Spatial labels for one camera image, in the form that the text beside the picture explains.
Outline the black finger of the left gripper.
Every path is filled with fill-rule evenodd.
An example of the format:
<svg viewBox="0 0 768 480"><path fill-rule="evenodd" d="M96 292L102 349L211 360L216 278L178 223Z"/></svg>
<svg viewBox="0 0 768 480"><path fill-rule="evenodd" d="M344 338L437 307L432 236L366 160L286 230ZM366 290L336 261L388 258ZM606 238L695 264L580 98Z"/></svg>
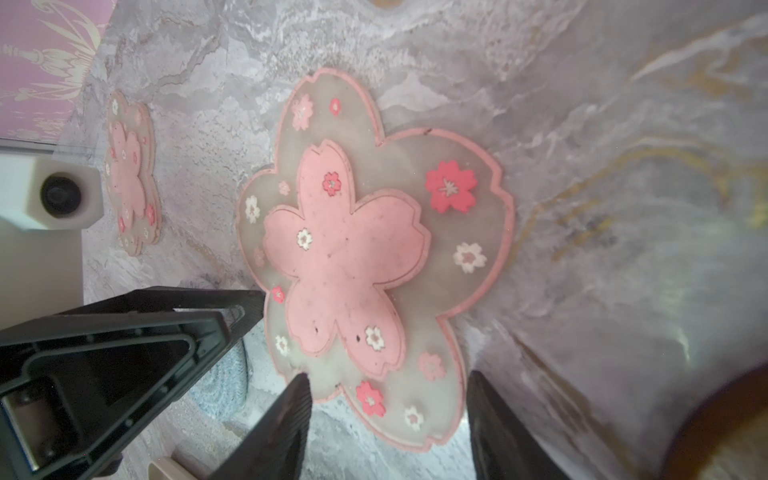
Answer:
<svg viewBox="0 0 768 480"><path fill-rule="evenodd" d="M260 290L152 287L1 333L1 475L93 479L263 316Z"/></svg>

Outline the brown wooden coaster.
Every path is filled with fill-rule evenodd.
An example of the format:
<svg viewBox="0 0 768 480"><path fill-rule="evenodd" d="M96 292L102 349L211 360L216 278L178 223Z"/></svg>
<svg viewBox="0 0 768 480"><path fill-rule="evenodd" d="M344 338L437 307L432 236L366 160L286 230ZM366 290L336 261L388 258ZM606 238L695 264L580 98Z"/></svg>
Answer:
<svg viewBox="0 0 768 480"><path fill-rule="evenodd" d="M665 454L660 477L767 477L765 364L723 386L685 420Z"/></svg>

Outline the pink flower coaster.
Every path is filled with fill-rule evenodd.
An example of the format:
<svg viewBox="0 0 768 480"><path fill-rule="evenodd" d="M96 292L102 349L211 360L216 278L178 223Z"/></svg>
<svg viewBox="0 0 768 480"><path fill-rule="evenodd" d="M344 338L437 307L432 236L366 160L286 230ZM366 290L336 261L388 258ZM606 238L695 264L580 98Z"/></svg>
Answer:
<svg viewBox="0 0 768 480"><path fill-rule="evenodd" d="M154 179L156 142L149 110L116 90L107 102L105 188L116 212L119 243L130 256L159 241L162 209Z"/></svg>
<svg viewBox="0 0 768 480"><path fill-rule="evenodd" d="M384 441L426 452L465 413L453 317L493 286L514 200L495 157L439 128L388 134L366 89L323 68L289 96L236 236L264 291L276 371L343 397Z"/></svg>

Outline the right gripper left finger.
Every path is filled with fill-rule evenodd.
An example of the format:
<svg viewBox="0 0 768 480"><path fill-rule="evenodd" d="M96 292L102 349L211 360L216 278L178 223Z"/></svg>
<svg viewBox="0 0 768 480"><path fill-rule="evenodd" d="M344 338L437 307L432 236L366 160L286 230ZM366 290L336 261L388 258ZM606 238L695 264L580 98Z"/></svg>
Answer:
<svg viewBox="0 0 768 480"><path fill-rule="evenodd" d="M298 479L313 400L309 378L296 375L212 479Z"/></svg>

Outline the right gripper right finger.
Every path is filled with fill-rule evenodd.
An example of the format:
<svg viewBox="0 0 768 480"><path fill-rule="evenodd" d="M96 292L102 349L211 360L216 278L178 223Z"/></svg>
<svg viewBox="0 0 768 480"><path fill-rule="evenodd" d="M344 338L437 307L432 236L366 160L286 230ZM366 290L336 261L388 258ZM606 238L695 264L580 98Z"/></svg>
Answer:
<svg viewBox="0 0 768 480"><path fill-rule="evenodd" d="M478 479L567 477L480 371L474 370L469 375L466 406Z"/></svg>

